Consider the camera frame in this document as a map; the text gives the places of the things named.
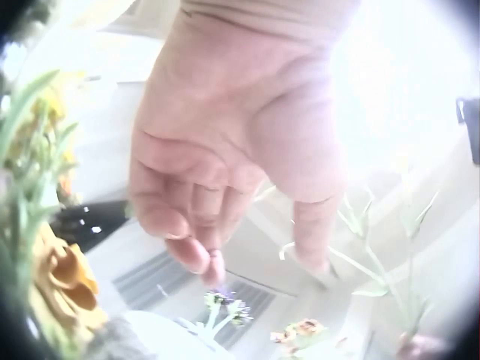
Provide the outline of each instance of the white surface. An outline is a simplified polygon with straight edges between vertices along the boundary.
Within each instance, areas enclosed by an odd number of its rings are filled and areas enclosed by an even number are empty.
[[[156,354],[159,359],[235,359],[216,342],[209,343],[215,349],[212,351],[197,337],[188,333],[186,329],[164,317],[140,311],[128,312],[124,317],[132,324],[133,331],[147,349]]]

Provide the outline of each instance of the fingernail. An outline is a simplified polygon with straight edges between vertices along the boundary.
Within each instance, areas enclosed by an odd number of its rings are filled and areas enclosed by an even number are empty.
[[[170,240],[181,240],[181,239],[186,238],[186,236],[167,234],[167,235],[165,235],[165,238],[170,239]]]

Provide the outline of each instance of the flower arrangement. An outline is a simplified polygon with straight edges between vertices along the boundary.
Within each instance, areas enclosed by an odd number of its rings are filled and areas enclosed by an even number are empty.
[[[338,216],[341,220],[347,225],[348,229],[356,236],[356,238],[360,241],[363,245],[363,248],[367,255],[372,260],[375,270],[371,270],[362,264],[356,262],[355,260],[351,259],[350,257],[346,256],[342,252],[335,250],[332,247],[328,247],[330,252],[335,256],[345,260],[352,266],[356,267],[366,275],[368,275],[371,279],[373,284],[368,284],[367,288],[358,289],[353,292],[353,295],[358,296],[368,296],[368,297],[383,297],[386,295],[391,295],[395,299],[396,306],[399,312],[402,315],[403,321],[403,328],[404,333],[401,336],[400,340],[400,348],[408,345],[416,334],[419,331],[419,326],[421,323],[422,318],[430,309],[430,304],[427,298],[424,298],[421,301],[421,296],[416,293],[414,286],[413,286],[413,276],[414,276],[414,254],[412,250],[412,246],[416,236],[420,231],[420,227],[428,213],[428,211],[433,206],[433,203],[438,196],[438,192],[436,192],[433,197],[431,198],[429,204],[419,213],[416,214],[412,209],[412,191],[410,185],[410,175],[408,172],[409,164],[408,164],[408,155],[407,153],[403,152],[400,153],[397,157],[397,164],[396,169],[401,176],[402,179],[402,189],[403,189],[403,197],[404,203],[403,208],[400,212],[400,219],[402,225],[405,229],[405,235],[407,238],[406,245],[408,248],[408,294],[407,299],[404,299],[400,296],[399,291],[396,288],[395,283],[390,279],[388,276],[385,267],[376,256],[373,249],[370,247],[368,242],[368,234],[369,234],[369,212],[374,201],[374,195],[367,188],[367,192],[369,194],[369,201],[365,205],[364,209],[360,214],[357,214],[356,211],[353,209],[351,204],[348,201],[348,197],[344,194],[343,203],[347,209],[347,214],[345,215],[340,210],[337,211]],[[289,243],[282,247],[279,253],[279,257],[281,260],[285,259],[285,252],[288,248],[295,246],[294,243]]]
[[[336,340],[317,320],[305,319],[288,325],[280,333],[271,333],[270,340],[282,348],[283,359],[316,359],[321,354],[329,359],[348,359],[348,339]]]
[[[207,322],[205,324],[201,322],[193,324],[185,319],[180,319],[180,322],[191,333],[205,339],[215,338],[218,332],[228,323],[238,327],[245,326],[253,319],[249,315],[250,308],[242,300],[236,300],[234,295],[235,292],[227,290],[209,291],[205,294],[205,305],[209,310]],[[225,311],[226,316],[219,323],[216,323],[220,313]]]
[[[0,286],[11,312],[33,314],[58,354],[78,359],[106,316],[85,257],[47,223],[60,209],[56,190],[75,166],[77,124],[64,121],[55,95],[62,79],[51,71],[14,89],[0,116]]]

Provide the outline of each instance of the vent grate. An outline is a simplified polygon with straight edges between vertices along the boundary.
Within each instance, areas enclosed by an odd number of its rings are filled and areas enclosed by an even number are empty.
[[[167,252],[118,277],[113,284],[130,309],[147,310],[194,278]]]
[[[227,350],[235,345],[235,343],[247,332],[250,326],[252,326],[252,324],[262,315],[275,298],[274,294],[241,281],[235,282],[229,288],[236,292],[235,297],[237,299],[242,299],[247,306],[250,306],[250,315],[253,317],[253,320],[244,327],[236,327],[233,324],[227,324],[218,332],[215,336],[215,340]],[[209,312],[205,311],[196,321],[206,323],[208,321],[208,315]]]

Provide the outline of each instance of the hand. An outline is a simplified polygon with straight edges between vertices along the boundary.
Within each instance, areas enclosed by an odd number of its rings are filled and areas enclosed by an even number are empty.
[[[142,227],[215,287],[221,246],[270,180],[294,203],[297,256],[328,266],[344,189],[330,50],[179,12],[132,135],[130,191]]]
[[[406,334],[400,337],[398,360],[437,360],[449,351],[449,346],[440,339],[415,335],[407,342]]]

